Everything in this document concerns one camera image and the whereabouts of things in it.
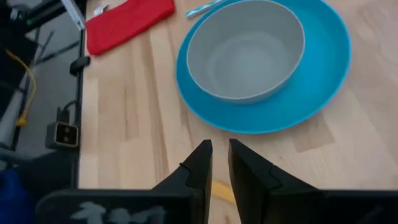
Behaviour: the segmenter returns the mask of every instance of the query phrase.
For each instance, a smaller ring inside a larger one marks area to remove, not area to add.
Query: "metal frame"
[[[34,42],[38,42],[39,40],[39,36],[40,36],[40,28],[37,29],[36,33],[35,33],[35,40]],[[37,58],[41,58],[41,56],[43,56],[43,53],[45,51],[45,49],[47,48],[50,39],[53,36],[53,32],[50,33],[50,35],[47,37],[47,40],[45,41],[44,45],[41,48],[41,52],[39,53]],[[21,88],[20,85],[18,86],[10,86],[7,83],[3,83],[2,87],[10,90],[10,91],[19,91],[22,93],[22,99],[21,99],[21,103],[19,106],[19,111],[18,111],[18,117],[21,116],[21,114],[23,113],[24,110],[24,105],[26,103],[26,99],[27,99],[27,95],[28,95],[28,91],[29,91],[29,86],[30,86],[30,79],[26,78],[25,79],[25,83],[24,83],[24,87]],[[11,140],[11,145],[8,146],[7,144],[4,144],[3,142],[0,142],[0,159],[6,161],[6,168],[10,169],[13,167],[13,164],[20,164],[22,162],[21,158],[27,159],[27,157],[20,155],[18,153],[16,153],[16,147],[19,141],[19,133],[21,131],[21,127],[16,126],[14,133],[12,135],[12,140]]]
[[[86,0],[75,0],[75,3],[77,7],[80,9],[82,16],[85,17],[85,12],[86,12]],[[65,9],[63,3],[61,0],[45,0],[44,2],[38,4],[36,7],[31,9],[27,13],[27,18],[28,18],[28,24],[27,27],[23,29],[23,31],[30,32],[36,28],[41,27],[48,21],[51,21],[52,19],[62,15],[64,12],[67,10]],[[80,31],[80,42],[79,42],[79,57],[84,56],[85,53],[85,31],[81,30]],[[81,99],[82,99],[82,89],[83,89],[83,72],[78,72],[77,77],[76,77],[76,109],[75,109],[75,124],[80,127],[81,126]],[[24,89],[29,88],[29,81],[27,80],[25,83]],[[22,105],[25,104],[26,101],[26,95],[24,95],[22,99]],[[16,128],[16,131],[14,132],[13,140],[11,146],[6,146],[6,145],[0,145],[0,147],[3,147],[5,150],[12,150],[17,146],[18,139],[19,139],[19,130],[20,128]],[[3,158],[7,159],[8,161],[20,163],[20,162],[25,162],[29,158],[21,157],[19,158],[19,155],[17,155],[15,152],[8,152],[3,153],[3,151],[0,152],[0,154],[4,154]],[[75,157],[75,162],[72,167],[72,186],[71,188],[77,188],[78,187],[78,171],[79,171],[79,153],[74,152],[73,157]]]

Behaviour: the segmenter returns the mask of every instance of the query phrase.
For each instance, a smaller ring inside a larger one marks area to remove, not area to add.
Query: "blue object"
[[[16,171],[0,172],[0,223],[33,224],[35,202],[24,190]]]
[[[271,133],[309,119],[339,90],[351,62],[351,43],[344,22],[321,0],[274,0],[300,19],[305,51],[290,80],[270,98],[248,105],[227,103],[205,93],[192,80],[186,57],[194,31],[212,13],[238,1],[227,0],[214,7],[183,41],[177,59],[177,85],[183,100],[207,123],[234,133]]]

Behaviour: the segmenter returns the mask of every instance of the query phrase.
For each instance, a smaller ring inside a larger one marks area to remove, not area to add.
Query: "bowl rim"
[[[216,93],[212,93],[211,91],[209,91],[209,90],[207,90],[206,88],[202,87],[202,86],[197,82],[197,80],[195,79],[195,77],[192,75],[192,72],[191,72],[191,69],[190,69],[190,64],[189,64],[189,62],[188,62],[190,46],[191,46],[191,43],[192,43],[192,40],[193,40],[195,34],[198,32],[198,30],[200,30],[200,27],[201,27],[209,18],[211,18],[212,16],[214,16],[217,12],[221,11],[222,9],[226,9],[227,7],[231,7],[231,6],[235,5],[235,4],[242,4],[242,3],[245,3],[245,2],[266,2],[266,3],[270,3],[270,4],[275,4],[275,5],[277,5],[277,6],[281,7],[281,8],[283,8],[283,9],[285,9],[286,11],[288,11],[291,15],[293,15],[293,17],[294,17],[295,20],[298,22],[298,24],[299,24],[299,26],[300,26],[300,28],[301,28],[300,30],[302,31],[303,43],[302,43],[301,53],[300,53],[300,56],[298,57],[298,59],[297,59],[295,65],[294,65],[294,67],[293,67],[292,70],[289,72],[289,74],[288,74],[284,79],[282,79],[279,83],[277,83],[275,86],[273,86],[272,88],[269,88],[269,89],[266,90],[266,91],[263,91],[263,92],[261,92],[261,93],[258,93],[258,94],[255,94],[255,95],[251,95],[251,96],[242,96],[242,97],[221,96],[221,95],[218,95],[218,94],[216,94]],[[259,97],[259,96],[267,95],[268,93],[273,93],[273,91],[277,90],[280,86],[282,86],[282,85],[293,75],[294,71],[296,71],[297,67],[300,65],[300,62],[301,62],[301,60],[302,60],[302,58],[303,58],[303,55],[304,55],[304,51],[305,51],[305,31],[304,31],[304,28],[303,28],[303,24],[301,23],[300,19],[297,17],[297,15],[296,15],[292,10],[290,10],[288,7],[286,7],[286,6],[282,5],[282,4],[279,4],[279,3],[274,2],[274,1],[271,1],[271,0],[242,0],[242,1],[238,1],[238,2],[233,2],[233,3],[231,3],[231,4],[227,4],[227,5],[225,5],[225,6],[221,7],[221,8],[219,8],[217,11],[215,11],[214,13],[212,13],[212,14],[211,14],[210,16],[208,16],[204,21],[201,22],[201,24],[198,26],[198,28],[197,28],[197,29],[194,31],[194,33],[192,34],[192,38],[190,39],[190,41],[189,41],[189,43],[188,43],[188,47],[187,47],[187,56],[186,56],[186,59],[185,59],[185,60],[187,61],[187,68],[188,68],[189,75],[191,76],[191,78],[192,78],[192,80],[195,82],[195,84],[196,84],[197,86],[199,86],[199,88],[200,88],[201,90],[203,90],[204,92],[210,94],[211,96],[217,97],[217,98],[222,99],[222,100],[227,100],[227,101],[244,101],[244,100],[251,100],[251,99],[257,98],[257,97]]]

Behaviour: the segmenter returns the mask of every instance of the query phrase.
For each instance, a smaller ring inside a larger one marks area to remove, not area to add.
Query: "power adapter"
[[[49,149],[78,150],[79,128],[69,123],[69,110],[57,108],[57,121],[47,125],[45,146]]]

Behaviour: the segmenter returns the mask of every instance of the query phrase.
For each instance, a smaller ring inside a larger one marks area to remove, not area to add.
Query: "wooden table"
[[[308,121],[258,136],[213,128],[180,99],[176,55],[196,21],[185,13],[209,0],[174,1],[175,15],[92,58],[85,70],[81,188],[151,188],[204,139],[213,141],[213,178],[229,183],[228,139],[237,138],[319,188],[398,189],[397,0],[327,0],[353,43],[344,87]],[[99,5],[122,2],[90,0],[87,17]],[[210,223],[240,223],[236,207],[212,197]]]

